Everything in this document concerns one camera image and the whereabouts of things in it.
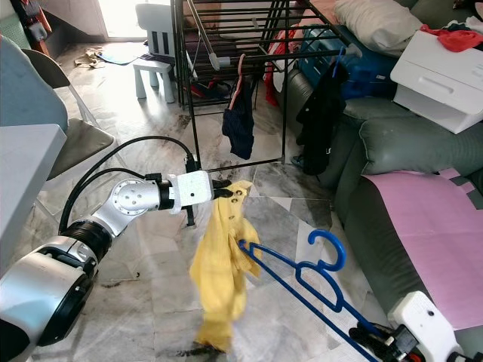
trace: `yellow shirt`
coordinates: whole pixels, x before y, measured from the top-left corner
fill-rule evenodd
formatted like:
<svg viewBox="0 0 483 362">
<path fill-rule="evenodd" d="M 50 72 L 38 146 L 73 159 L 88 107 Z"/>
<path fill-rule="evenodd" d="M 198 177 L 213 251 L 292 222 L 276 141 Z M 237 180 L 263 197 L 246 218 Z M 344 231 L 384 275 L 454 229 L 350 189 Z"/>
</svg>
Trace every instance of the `yellow shirt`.
<svg viewBox="0 0 483 362">
<path fill-rule="evenodd" d="M 198 286 L 204 323 L 196 341 L 228 351 L 232 338 L 232 321 L 238 319 L 246 306 L 245 272 L 258 276 L 260 267 L 238 247 L 241 239 L 260 243 L 257 231 L 243 217 L 242 204 L 251 183 L 239 181 L 228 187 L 231 198 L 214 201 L 208 228 L 198 245 L 189 270 Z"/>
</svg>

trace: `blue clothes hanger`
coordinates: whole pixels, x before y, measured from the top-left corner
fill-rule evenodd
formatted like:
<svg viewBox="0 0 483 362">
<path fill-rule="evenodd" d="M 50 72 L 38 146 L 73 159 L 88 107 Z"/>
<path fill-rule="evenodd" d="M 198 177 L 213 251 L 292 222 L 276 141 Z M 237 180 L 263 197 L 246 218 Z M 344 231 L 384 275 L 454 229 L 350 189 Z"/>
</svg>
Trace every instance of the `blue clothes hanger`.
<svg viewBox="0 0 483 362">
<path fill-rule="evenodd" d="M 337 261 L 334 264 L 328 264 L 323 260 L 319 260 L 317 264 L 313 262 L 294 262 L 293 260 L 287 258 L 286 256 L 277 253 L 276 251 L 269 249 L 268 247 L 264 247 L 263 245 L 249 243 L 247 248 L 247 242 L 245 240 L 240 240 L 238 242 L 238 246 L 240 249 L 247 254 L 253 261 L 255 261 L 259 266 L 261 266 L 267 273 L 272 275 L 274 279 L 276 279 L 285 289 L 287 289 L 290 293 L 292 293 L 297 299 L 299 299 L 308 309 L 310 309 L 317 317 L 322 319 L 332 330 L 334 330 L 339 336 L 344 338 L 357 352 L 362 354 L 371 362 L 377 362 L 377 359 L 369 354 L 365 349 L 363 349 L 357 342 L 347 336 L 341 329 L 339 329 L 334 323 L 332 323 L 325 315 L 323 315 L 314 305 L 312 305 L 307 299 L 301 296 L 294 288 L 292 288 L 286 281 L 284 281 L 279 275 L 277 275 L 270 267 L 265 265 L 260 259 L 255 256 L 255 249 L 260 249 L 265 253 L 268 253 L 274 256 L 277 259 L 280 259 L 282 262 L 290 265 L 292 268 L 295 269 L 295 278 L 303 287 L 305 287 L 312 295 L 314 295 L 318 300 L 323 302 L 330 310 L 335 311 L 336 313 L 340 313 L 342 309 L 346 309 L 355 319 L 357 319 L 369 333 L 374 334 L 375 336 L 380 336 L 380 332 L 369 322 L 367 319 L 362 317 L 362 315 L 354 309 L 343 297 L 342 290 L 340 290 L 337 282 L 331 277 L 328 272 L 337 272 L 344 267 L 346 263 L 346 250 L 344 249 L 343 245 L 340 243 L 337 237 L 325 230 L 314 230 L 309 235 L 309 244 L 313 245 L 315 243 L 315 238 L 318 236 L 322 236 L 329 240 L 332 245 L 334 245 L 335 250 L 337 251 Z M 302 279 L 302 268 L 309 268 L 318 272 L 324 279 L 332 286 L 336 295 L 336 302 L 335 304 L 332 303 L 330 300 L 325 298 L 321 295 L 317 290 L 315 290 L 310 284 Z"/>
</svg>

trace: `white printer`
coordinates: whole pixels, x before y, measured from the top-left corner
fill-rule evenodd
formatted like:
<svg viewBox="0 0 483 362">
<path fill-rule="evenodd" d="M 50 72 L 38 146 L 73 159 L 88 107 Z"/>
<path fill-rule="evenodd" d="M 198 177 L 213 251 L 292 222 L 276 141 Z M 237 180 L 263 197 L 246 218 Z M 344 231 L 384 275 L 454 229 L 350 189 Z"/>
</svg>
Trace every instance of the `white printer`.
<svg viewBox="0 0 483 362">
<path fill-rule="evenodd" d="M 459 133 L 483 120 L 483 51 L 455 53 L 418 31 L 391 72 L 394 101 Z"/>
</svg>

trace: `sofa armrest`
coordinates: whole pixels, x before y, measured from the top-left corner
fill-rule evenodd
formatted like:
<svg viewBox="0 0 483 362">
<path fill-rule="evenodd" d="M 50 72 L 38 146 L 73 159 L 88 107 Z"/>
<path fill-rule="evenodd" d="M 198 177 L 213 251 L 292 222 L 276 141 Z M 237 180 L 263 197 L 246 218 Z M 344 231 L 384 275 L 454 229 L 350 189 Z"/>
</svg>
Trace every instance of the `sofa armrest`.
<svg viewBox="0 0 483 362">
<path fill-rule="evenodd" d="M 371 118 L 359 131 L 368 160 L 362 173 L 434 173 L 455 168 L 466 176 L 483 167 L 483 123 L 459 134 L 416 115 Z"/>
</svg>

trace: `tile floor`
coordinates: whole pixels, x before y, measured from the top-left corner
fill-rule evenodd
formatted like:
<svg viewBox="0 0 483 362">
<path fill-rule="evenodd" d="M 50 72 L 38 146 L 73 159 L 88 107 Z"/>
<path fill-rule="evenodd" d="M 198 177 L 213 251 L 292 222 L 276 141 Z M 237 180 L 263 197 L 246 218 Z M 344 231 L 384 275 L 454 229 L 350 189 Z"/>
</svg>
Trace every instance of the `tile floor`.
<svg viewBox="0 0 483 362">
<path fill-rule="evenodd" d="M 73 59 L 86 47 L 86 44 L 70 47 L 58 61 L 105 131 L 113 134 L 119 143 L 133 137 L 164 134 L 194 148 L 186 112 L 177 103 L 167 104 L 162 87 L 151 88 L 147 77 L 147 98 L 138 100 L 130 66 L 107 64 L 101 69 L 75 69 Z M 279 156 L 281 115 L 277 108 L 264 105 L 263 92 L 261 87 L 255 112 L 252 161 Z M 59 94 L 71 117 L 79 117 L 73 99 L 67 93 Z M 197 120 L 204 168 L 237 163 L 237 157 L 229 153 L 228 139 L 221 135 L 221 115 L 202 116 Z M 294 138 L 289 131 L 288 157 L 299 152 Z M 183 153 L 168 143 L 136 144 L 121 155 L 138 172 L 183 172 Z M 264 245 L 292 259 L 334 260 L 329 243 L 320 240 L 309 245 L 306 240 L 314 228 L 328 229 L 337 235 L 347 246 L 349 257 L 344 270 L 334 277 L 346 298 L 368 319 L 386 321 L 352 257 L 337 215 L 331 210 L 332 194 L 321 189 L 315 177 L 303 175 L 291 164 L 265 164 L 214 176 L 253 182 L 245 202 L 246 217 Z M 82 194 L 73 216 L 93 210 L 122 178 L 117 176 L 106 185 L 94 186 L 95 192 Z M 74 182 L 53 192 L 42 192 L 41 199 L 50 208 L 59 210 Z M 100 264 L 94 291 L 73 331 L 56 345 L 37 348 L 33 359 L 69 362 L 363 360 L 267 273 L 262 273 L 259 279 L 249 278 L 248 305 L 244 316 L 235 323 L 232 353 L 191 356 L 183 353 L 192 349 L 193 338 L 202 322 L 202 307 L 188 269 L 210 212 L 209 203 L 199 205 L 195 227 L 186 226 L 184 214 L 172 216 L 168 212 L 144 215 L 130 225 Z M 33 208 L 12 261 L 43 244 L 50 235 L 55 235 L 55 228 Z M 266 262 L 295 286 L 290 268 L 270 258 Z M 306 273 L 306 277 L 323 294 L 333 297 L 325 280 L 311 273 Z M 307 298 L 315 302 L 313 296 Z M 355 325 L 353 318 L 346 314 L 334 315 L 327 308 L 320 308 L 345 331 Z"/>
</svg>

